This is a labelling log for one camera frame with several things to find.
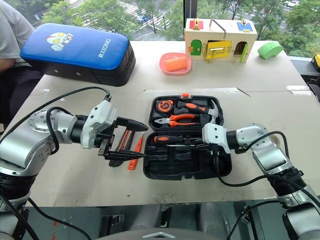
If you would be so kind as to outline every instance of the table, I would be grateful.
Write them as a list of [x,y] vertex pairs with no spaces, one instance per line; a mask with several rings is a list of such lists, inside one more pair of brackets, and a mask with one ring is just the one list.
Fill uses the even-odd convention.
[[[319,194],[320,106],[312,94],[293,94],[287,89],[287,85],[302,88],[306,85],[284,52],[268,60],[258,57],[257,49],[264,43],[254,44],[247,63],[197,61],[187,75],[170,76],[159,70],[160,56],[166,52],[183,52],[184,42],[132,42],[136,66],[128,84],[105,87],[112,94],[111,102],[119,116],[145,124],[148,124],[152,100],[157,96],[182,92],[215,96],[223,109],[224,127],[229,130],[255,122],[265,125],[269,131],[283,131],[288,139],[291,161],[303,170],[303,179]],[[45,75],[13,122],[52,98],[92,85]],[[52,106],[61,106],[74,114],[88,114],[103,97],[102,91],[88,90]],[[115,146],[121,129],[116,131]],[[61,144],[59,152],[48,158],[37,176],[31,189],[32,199],[41,207],[92,207],[238,201],[275,196],[266,180],[237,188],[222,185],[216,178],[151,180],[143,174],[142,159],[135,171],[128,171],[127,163],[110,168],[108,161],[97,153],[98,149]],[[224,178],[227,182],[242,183],[261,175],[251,153],[232,153],[231,158],[232,172]]]

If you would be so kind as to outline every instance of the pink plate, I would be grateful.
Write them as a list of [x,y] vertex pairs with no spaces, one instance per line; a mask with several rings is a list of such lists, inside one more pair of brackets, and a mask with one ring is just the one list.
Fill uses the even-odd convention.
[[[165,60],[169,59],[175,59],[175,58],[181,58],[181,57],[186,57],[186,68],[179,69],[176,71],[166,71],[165,70]],[[183,75],[186,74],[187,72],[190,71],[192,65],[192,60],[189,54],[181,53],[181,52],[168,52],[165,53],[161,56],[160,62],[159,62],[159,67],[160,69],[166,73],[166,74],[171,74],[171,75]]]

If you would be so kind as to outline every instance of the wooden toy house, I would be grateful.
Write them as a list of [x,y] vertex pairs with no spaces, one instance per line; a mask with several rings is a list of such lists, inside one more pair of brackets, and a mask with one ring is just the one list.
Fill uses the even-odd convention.
[[185,53],[192,60],[245,63],[257,38],[250,20],[188,18],[184,30]]

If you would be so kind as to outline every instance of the window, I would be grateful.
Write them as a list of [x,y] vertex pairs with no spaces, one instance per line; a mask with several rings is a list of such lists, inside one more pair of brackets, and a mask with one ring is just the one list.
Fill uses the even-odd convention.
[[183,0],[4,0],[44,23],[121,33],[135,41],[183,40]]
[[278,41],[289,56],[320,52],[320,0],[197,0],[197,18],[248,19],[257,40]]

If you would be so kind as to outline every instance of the orange-handled pliers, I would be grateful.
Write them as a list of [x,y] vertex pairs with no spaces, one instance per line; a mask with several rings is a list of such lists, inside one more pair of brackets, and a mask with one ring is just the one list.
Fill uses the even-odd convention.
[[196,115],[196,114],[171,115],[168,118],[160,118],[160,119],[154,120],[154,122],[157,124],[169,124],[169,127],[201,126],[201,124],[199,122],[188,122],[188,123],[177,122],[177,120],[180,120],[180,119],[195,119],[196,117],[198,117],[198,115]]

